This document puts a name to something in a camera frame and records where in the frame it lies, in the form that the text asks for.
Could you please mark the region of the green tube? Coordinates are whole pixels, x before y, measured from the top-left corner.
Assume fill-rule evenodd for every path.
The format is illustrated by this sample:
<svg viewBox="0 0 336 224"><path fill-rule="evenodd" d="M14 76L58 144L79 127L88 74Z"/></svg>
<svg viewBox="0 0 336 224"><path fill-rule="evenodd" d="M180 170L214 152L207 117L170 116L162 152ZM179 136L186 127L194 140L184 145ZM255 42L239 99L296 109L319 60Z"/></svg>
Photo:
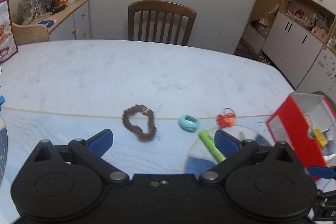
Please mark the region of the green tube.
<svg viewBox="0 0 336 224"><path fill-rule="evenodd" d="M215 146L214 138L210 135L210 133L207 130L201 130L198 133L198 136L203 142L203 144L206 146L210 154L217 161L217 163L221 163L226 159L226 157Z"/></svg>

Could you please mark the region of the yellow small box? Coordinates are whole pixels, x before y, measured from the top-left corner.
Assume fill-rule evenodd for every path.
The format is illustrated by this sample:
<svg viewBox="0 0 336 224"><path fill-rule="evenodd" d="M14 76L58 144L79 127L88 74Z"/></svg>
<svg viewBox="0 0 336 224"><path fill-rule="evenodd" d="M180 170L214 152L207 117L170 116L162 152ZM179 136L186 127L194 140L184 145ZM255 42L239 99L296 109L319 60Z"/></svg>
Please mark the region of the yellow small box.
<svg viewBox="0 0 336 224"><path fill-rule="evenodd" d="M326 147L329 143L327 136L326 136L328 132L329 130L321 131L319 128L312 129L313 136L317 140L321 148Z"/></svg>

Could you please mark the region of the teal round toy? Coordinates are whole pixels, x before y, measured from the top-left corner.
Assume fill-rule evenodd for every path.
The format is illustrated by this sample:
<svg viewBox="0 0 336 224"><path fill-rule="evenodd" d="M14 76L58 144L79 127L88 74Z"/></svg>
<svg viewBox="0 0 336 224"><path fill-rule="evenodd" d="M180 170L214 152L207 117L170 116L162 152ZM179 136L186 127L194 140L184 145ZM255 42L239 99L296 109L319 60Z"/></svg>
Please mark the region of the teal round toy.
<svg viewBox="0 0 336 224"><path fill-rule="evenodd" d="M179 126L188 132L196 132L199 128L197 118L190 115L182 115L178 120Z"/></svg>

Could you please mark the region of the red white cardboard box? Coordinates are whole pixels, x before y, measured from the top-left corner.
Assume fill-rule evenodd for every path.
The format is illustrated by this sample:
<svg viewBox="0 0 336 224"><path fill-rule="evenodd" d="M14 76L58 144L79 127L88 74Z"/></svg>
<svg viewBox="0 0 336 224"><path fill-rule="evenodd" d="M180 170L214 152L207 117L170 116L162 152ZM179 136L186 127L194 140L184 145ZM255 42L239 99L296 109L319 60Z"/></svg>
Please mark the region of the red white cardboard box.
<svg viewBox="0 0 336 224"><path fill-rule="evenodd" d="M321 94L291 93L270 116L266 126L275 142L285 141L307 168L335 167L335 108ZM321 148L312 129L329 130Z"/></svg>

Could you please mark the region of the blue patterned table mat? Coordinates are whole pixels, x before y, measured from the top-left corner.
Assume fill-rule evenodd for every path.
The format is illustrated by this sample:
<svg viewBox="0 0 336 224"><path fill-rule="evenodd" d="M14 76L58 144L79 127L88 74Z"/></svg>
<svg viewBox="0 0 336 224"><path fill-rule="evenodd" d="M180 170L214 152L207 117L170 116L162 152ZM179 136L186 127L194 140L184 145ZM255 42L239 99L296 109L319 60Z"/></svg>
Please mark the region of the blue patterned table mat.
<svg viewBox="0 0 336 224"><path fill-rule="evenodd" d="M8 155L1 185L1 223L12 223L18 217L10 197L10 187L30 152L40 140L53 144L67 144L76 138L86 139L105 128L113 132L112 148L104 159L129 175L136 173L183 173L189 158L213 161L196 133L183 130L178 118L192 115L200 121L200 127L214 134L215 117L220 108L210 110L154 109L157 133L151 141L140 141L127 130L121 120L123 108L89 108L87 110L38 108L7 105L1 110L8 134Z"/></svg>

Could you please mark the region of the white wooden sideboard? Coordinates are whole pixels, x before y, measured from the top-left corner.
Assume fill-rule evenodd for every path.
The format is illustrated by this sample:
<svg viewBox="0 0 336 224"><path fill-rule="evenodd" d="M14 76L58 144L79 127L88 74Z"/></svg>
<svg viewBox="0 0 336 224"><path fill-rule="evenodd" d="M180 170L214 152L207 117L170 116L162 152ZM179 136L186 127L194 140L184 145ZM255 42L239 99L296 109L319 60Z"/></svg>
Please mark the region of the white wooden sideboard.
<svg viewBox="0 0 336 224"><path fill-rule="evenodd" d="M35 19L33 24L48 20L54 22L51 27L47 28L50 41L85 40L91 38L89 0L77 0L56 14L45 16L43 19Z"/></svg>

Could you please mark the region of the red snack bag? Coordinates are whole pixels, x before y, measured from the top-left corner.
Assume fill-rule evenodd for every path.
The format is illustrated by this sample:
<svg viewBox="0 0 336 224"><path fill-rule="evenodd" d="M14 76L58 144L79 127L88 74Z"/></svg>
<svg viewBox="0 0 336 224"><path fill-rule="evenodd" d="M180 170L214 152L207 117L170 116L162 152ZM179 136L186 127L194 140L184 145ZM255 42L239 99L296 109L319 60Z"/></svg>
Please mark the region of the red snack bag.
<svg viewBox="0 0 336 224"><path fill-rule="evenodd" d="M4 63L18 52L15 42L9 0L2 0L0 4L0 62Z"/></svg>

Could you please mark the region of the light wooden child chair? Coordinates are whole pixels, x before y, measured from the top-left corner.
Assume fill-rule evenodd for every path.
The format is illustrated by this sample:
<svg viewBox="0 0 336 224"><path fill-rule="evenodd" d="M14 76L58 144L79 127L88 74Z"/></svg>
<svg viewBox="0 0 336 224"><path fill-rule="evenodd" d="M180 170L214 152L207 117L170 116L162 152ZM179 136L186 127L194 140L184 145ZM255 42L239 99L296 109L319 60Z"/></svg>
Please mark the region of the light wooden child chair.
<svg viewBox="0 0 336 224"><path fill-rule="evenodd" d="M41 24L20 26L13 23L12 30L17 46L50 41L47 27Z"/></svg>

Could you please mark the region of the brown wooden chair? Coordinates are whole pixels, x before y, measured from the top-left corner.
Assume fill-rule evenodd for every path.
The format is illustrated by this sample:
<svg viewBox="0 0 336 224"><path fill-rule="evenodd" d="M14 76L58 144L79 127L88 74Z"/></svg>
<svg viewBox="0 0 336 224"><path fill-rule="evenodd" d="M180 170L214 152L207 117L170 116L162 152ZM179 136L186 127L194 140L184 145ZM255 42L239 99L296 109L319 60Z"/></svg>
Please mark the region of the brown wooden chair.
<svg viewBox="0 0 336 224"><path fill-rule="evenodd" d="M187 46L197 12L174 2L143 0L128 6L127 39Z"/></svg>

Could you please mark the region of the orange red keychain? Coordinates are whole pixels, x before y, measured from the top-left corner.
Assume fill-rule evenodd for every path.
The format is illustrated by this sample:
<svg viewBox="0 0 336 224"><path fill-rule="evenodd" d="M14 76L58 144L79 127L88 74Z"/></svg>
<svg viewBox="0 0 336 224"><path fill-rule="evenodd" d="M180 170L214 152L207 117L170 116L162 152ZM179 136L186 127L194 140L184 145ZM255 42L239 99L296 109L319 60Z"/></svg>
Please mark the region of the orange red keychain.
<svg viewBox="0 0 336 224"><path fill-rule="evenodd" d="M216 122L218 125L218 128L227 128L234 125L236 119L235 112L230 108L226 107L223 110L222 114L217 115Z"/></svg>

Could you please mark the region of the white wall cabinet unit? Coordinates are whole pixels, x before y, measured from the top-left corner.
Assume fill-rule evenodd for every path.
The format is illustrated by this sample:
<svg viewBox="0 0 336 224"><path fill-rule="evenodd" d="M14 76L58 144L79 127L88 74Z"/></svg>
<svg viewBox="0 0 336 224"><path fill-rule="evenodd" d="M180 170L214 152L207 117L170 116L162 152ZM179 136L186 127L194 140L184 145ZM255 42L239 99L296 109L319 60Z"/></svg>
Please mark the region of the white wall cabinet unit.
<svg viewBox="0 0 336 224"><path fill-rule="evenodd" d="M335 99L335 0L256 0L239 47L295 91Z"/></svg>

